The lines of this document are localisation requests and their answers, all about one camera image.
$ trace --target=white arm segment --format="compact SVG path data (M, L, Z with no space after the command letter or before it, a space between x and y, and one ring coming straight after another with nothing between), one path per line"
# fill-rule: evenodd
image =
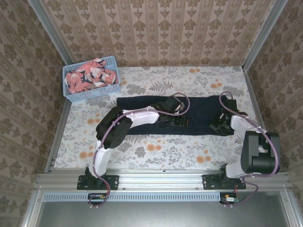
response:
M239 116L232 116L231 127L240 133L240 135L244 138L246 131L256 131L260 133L257 129L252 127L245 119ZM226 176L228 178L239 178L241 176L247 175L241 167L241 161L237 161L231 164L227 164L226 166Z
M130 115L127 115L126 117L130 118L133 122L131 128L142 125L142 124L153 124L156 123L157 119L159 118L159 114L156 112L151 112L149 110L155 110L155 108L148 106L146 108L143 108L141 110L146 110L143 112L139 112L139 113L132 113ZM131 110L123 110L123 113L128 113L128 112L132 112ZM101 141L97 140L97 146L96 149L98 149L101 145ZM95 170L96 173L99 176L102 176L103 174L106 173L106 168L107 168L107 164L109 161L109 158L111 156L113 152L113 149L104 149L104 147L102 147L96 156L96 161L95 161ZM91 172L91 174L94 177L97 177L93 171L93 164L89 165L89 171Z

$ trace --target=blue plastic basket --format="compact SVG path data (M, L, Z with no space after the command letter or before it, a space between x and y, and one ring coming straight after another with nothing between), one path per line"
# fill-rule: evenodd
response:
M118 67L117 67L117 62L114 56L109 56L109 57L105 57L105 58L101 58L102 60L106 61L106 69L110 69L110 70L114 70L117 72L117 76L118 76L118 83L117 84L113 84L113 85L108 85L105 87L100 87L100 88L96 88L93 90L89 90L89 91L83 91L83 92L79 92L76 94L72 94L70 93L69 89L66 86L66 83L64 82L65 76L66 74L71 71L71 70L76 70L77 68L79 68L81 65L83 65L84 63L88 62L88 61L84 61L84 62L79 62L76 64L72 64L72 65L66 65L63 67L62 69L62 78L63 78L63 95L64 97L66 97L67 99L69 99L71 102L77 102L80 100L84 100L84 99L89 99L89 98L95 98L98 96L103 96L103 95L107 95L110 93L115 93L115 92L119 92L120 91L120 74L118 71Z

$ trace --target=pink patterned clothing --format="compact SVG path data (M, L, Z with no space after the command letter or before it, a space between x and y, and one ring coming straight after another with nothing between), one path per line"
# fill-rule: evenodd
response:
M105 68L105 60L95 58L83 64L76 70L71 70L64 79L72 94L117 84L118 76L115 71Z

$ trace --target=black mounting plate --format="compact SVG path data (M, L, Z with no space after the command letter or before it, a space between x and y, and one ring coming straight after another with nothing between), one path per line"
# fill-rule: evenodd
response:
M103 176L103 179L109 183L110 190L118 190L118 175L105 175ZM80 175L78 178L77 190L106 190L106 185L103 183L100 188L93 187L88 184L88 178L86 175Z
M222 187L220 185L219 181L219 175L218 174L206 174L202 175L202 180L203 180L203 188L204 190L220 190L220 189L225 189L225 190L234 190L235 185L237 186L238 189L246 189L245 183L242 183L240 179L231 179L234 181L230 185L230 187Z

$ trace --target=beige patterned wall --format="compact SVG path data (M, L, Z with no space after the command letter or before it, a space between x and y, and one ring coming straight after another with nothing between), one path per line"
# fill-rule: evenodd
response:
M0 226L18 226L64 102L63 61L26 0L0 1Z
M303 206L303 1L289 0L249 69L268 130L281 139L281 164Z
M74 62L241 65L274 0L42 0Z

